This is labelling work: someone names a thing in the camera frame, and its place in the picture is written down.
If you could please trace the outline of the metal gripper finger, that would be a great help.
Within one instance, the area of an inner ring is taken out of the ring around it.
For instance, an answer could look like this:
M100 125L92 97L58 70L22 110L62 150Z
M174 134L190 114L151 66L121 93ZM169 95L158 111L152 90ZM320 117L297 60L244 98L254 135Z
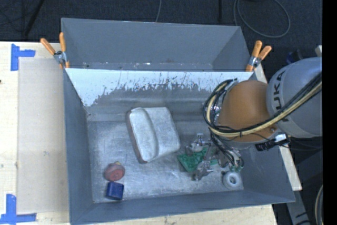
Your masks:
M204 140L204 134L198 133L196 138L185 147L185 153L199 153L211 145L209 140Z
M211 166L210 161L202 161L197 165L196 170L193 172L192 179L194 181L200 181L204 176L212 173L214 169Z

